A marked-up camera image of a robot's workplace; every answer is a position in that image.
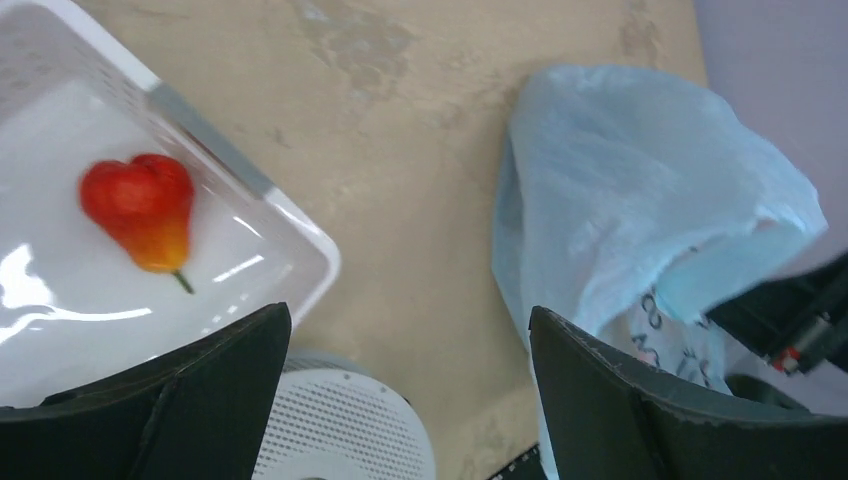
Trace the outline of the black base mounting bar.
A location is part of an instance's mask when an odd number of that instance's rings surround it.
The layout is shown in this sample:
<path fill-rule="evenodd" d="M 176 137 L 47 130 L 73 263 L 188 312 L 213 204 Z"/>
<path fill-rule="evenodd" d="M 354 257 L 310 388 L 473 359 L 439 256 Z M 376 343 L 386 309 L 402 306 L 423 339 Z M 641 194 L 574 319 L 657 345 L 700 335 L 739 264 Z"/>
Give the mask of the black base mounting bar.
<path fill-rule="evenodd" d="M 540 455 L 539 444 L 536 443 L 526 451 L 508 462 L 489 480 L 545 480 Z"/>

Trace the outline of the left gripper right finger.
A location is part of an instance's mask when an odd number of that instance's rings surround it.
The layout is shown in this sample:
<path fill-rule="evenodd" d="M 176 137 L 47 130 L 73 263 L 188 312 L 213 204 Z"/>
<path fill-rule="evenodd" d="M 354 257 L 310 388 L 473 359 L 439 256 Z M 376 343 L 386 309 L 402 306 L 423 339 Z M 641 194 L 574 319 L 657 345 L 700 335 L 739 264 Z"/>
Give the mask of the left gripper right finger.
<path fill-rule="evenodd" d="M 563 479 L 843 479 L 847 421 L 725 395 L 611 347 L 555 312 L 532 363 Z"/>

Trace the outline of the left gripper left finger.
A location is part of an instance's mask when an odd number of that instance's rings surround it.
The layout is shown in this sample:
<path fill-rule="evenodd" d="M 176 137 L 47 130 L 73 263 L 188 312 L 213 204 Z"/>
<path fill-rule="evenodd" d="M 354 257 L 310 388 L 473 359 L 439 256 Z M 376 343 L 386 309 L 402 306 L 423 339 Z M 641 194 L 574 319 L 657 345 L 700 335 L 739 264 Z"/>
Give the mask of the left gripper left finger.
<path fill-rule="evenodd" d="M 284 303 L 101 380 L 1 411 L 5 479 L 248 479 L 292 331 Z"/>

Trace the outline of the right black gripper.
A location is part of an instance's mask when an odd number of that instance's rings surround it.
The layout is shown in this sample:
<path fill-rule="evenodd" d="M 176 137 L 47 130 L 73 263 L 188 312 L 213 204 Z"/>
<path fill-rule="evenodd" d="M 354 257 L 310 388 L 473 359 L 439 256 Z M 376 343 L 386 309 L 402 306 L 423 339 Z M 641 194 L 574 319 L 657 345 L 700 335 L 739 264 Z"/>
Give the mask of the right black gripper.
<path fill-rule="evenodd" d="M 847 370 L 847 255 L 794 277 L 761 283 L 707 313 L 786 375 L 824 362 Z"/>

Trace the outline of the white perforated plastic basket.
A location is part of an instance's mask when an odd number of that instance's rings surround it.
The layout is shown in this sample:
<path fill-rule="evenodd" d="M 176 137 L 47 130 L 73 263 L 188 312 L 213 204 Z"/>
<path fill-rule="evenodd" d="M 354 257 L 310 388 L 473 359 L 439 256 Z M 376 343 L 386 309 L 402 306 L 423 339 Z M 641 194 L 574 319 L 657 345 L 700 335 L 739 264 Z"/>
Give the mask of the white perforated plastic basket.
<path fill-rule="evenodd" d="M 1 5 L 1 403 L 27 408 L 264 305 L 335 243 L 70 1 Z"/>

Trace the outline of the light blue plastic bag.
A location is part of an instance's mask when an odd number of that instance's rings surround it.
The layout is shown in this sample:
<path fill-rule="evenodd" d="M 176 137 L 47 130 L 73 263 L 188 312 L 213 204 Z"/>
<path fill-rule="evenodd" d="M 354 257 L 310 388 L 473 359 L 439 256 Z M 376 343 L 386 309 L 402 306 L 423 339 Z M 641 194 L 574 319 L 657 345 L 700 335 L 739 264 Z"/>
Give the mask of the light blue plastic bag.
<path fill-rule="evenodd" d="M 532 75 L 505 137 L 492 271 L 530 355 L 540 462 L 560 479 L 530 334 L 544 307 L 659 370 L 736 397 L 709 310 L 827 230 L 816 188 L 713 92 L 657 70 Z"/>

